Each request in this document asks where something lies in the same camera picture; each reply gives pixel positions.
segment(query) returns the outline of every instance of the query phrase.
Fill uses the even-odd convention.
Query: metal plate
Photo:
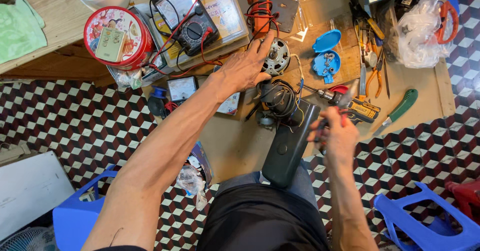
[[[278,12],[280,14],[276,22],[282,32],[290,33],[292,31],[293,22],[299,8],[298,2],[295,0],[270,0],[272,1],[272,14]]]

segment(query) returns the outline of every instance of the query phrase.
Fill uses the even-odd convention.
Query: green towel
[[[0,64],[45,47],[45,22],[27,0],[0,4]]]

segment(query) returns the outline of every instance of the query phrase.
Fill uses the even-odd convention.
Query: cordless drill
[[[320,96],[320,98],[326,99],[328,103],[333,106],[337,106],[343,96],[343,94],[340,92],[332,92],[328,89],[315,89],[305,84],[303,85],[303,87],[315,91]],[[354,125],[359,122],[373,123],[373,121],[377,119],[378,113],[380,112],[379,107],[375,107],[374,105],[366,101],[361,101],[356,98],[353,98],[350,102],[349,110],[355,112],[348,114],[348,118],[350,118]]]

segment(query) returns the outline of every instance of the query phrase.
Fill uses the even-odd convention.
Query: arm
[[[223,101],[271,78],[260,70],[272,41],[270,31],[262,45],[255,40],[248,51],[232,55],[148,135],[112,182],[83,251],[119,245],[153,249],[162,194]]]
[[[338,111],[329,107],[320,114],[328,119],[327,156],[324,163],[328,169],[332,192],[333,248],[335,251],[378,250],[363,213],[360,193],[353,179],[353,155],[359,132],[347,119],[342,126]],[[308,141],[315,138],[319,121],[312,124],[314,130]]]

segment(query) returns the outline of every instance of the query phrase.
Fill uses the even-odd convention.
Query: clear plastic bag
[[[110,74],[112,74],[113,79],[117,82],[118,87],[131,87],[132,89],[140,88],[142,85],[142,69],[137,70],[118,70],[116,68],[107,66]]]
[[[397,60],[408,68],[434,67],[440,57],[448,57],[453,42],[438,44],[435,32],[441,25],[438,0],[420,0],[405,13],[395,27],[398,34]],[[445,36],[452,33],[452,17],[447,18]]]
[[[195,207],[199,211],[207,205],[204,191],[205,183],[200,172],[192,165],[183,165],[177,176],[177,185],[187,191],[189,195],[197,195]]]

